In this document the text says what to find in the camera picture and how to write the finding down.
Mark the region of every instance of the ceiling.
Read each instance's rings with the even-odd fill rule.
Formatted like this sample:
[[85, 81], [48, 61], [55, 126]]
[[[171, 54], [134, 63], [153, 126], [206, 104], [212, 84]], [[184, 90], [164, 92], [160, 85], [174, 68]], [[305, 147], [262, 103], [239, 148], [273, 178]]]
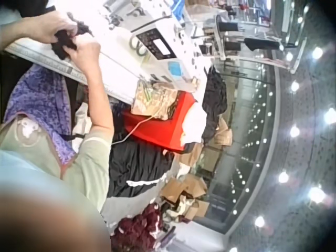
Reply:
[[[275, 28], [280, 33], [283, 1], [272, 8]], [[302, 15], [307, 1], [295, 0], [294, 20]], [[290, 42], [295, 41], [298, 23], [294, 22]], [[301, 63], [294, 75], [279, 70], [280, 120], [275, 149], [261, 189], [239, 226], [230, 236], [228, 250], [238, 252], [315, 251], [336, 220], [335, 128], [327, 125], [324, 114], [336, 105], [334, 27], [324, 12], [313, 4], [307, 13], [301, 39], [308, 37]], [[314, 60], [316, 46], [323, 56]], [[299, 90], [291, 92], [296, 80]], [[291, 138], [295, 125], [300, 135]], [[286, 184], [278, 182], [283, 171], [289, 175]], [[327, 199], [310, 202], [309, 190], [320, 185]], [[255, 219], [263, 216], [265, 226], [257, 228]]]

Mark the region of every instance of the maroon garment pile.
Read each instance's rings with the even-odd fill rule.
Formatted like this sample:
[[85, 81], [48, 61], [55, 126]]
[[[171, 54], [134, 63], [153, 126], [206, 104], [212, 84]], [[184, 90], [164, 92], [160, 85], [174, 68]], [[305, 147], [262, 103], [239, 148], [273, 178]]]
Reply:
[[163, 227], [158, 204], [149, 204], [142, 214], [133, 218], [123, 218], [111, 236], [113, 244], [123, 244], [151, 251], [155, 246], [156, 235]]

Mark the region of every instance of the purple apron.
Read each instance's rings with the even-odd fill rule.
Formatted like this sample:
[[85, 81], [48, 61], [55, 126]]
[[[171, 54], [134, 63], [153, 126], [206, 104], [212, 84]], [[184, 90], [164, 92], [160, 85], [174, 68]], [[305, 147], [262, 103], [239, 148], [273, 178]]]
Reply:
[[44, 128], [50, 136], [61, 165], [76, 155], [71, 144], [60, 134], [71, 135], [71, 112], [64, 76], [39, 65], [33, 65], [15, 86], [4, 122], [25, 114]]

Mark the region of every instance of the shirt sleeve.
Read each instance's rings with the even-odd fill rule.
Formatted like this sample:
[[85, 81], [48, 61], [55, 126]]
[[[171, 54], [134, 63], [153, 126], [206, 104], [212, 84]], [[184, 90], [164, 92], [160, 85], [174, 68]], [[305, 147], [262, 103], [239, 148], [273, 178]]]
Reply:
[[66, 170], [63, 180], [83, 193], [102, 210], [109, 189], [109, 156], [112, 137], [93, 131], [86, 135], [77, 158]]

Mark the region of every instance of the person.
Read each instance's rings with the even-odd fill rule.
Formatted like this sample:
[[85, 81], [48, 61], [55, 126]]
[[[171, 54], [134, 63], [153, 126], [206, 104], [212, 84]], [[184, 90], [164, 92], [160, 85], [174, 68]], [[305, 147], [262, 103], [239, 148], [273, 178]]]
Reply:
[[88, 34], [75, 36], [77, 25], [67, 15], [54, 11], [23, 18], [0, 27], [0, 49], [20, 38], [54, 43], [54, 34], [66, 30], [77, 50], [64, 47], [88, 84], [90, 132], [79, 152], [63, 135], [71, 135], [71, 115], [64, 77], [33, 65], [14, 88], [0, 131], [0, 151], [15, 156], [27, 166], [58, 177], [80, 191], [101, 211], [109, 187], [108, 164], [114, 134], [113, 117], [99, 67], [99, 43]]

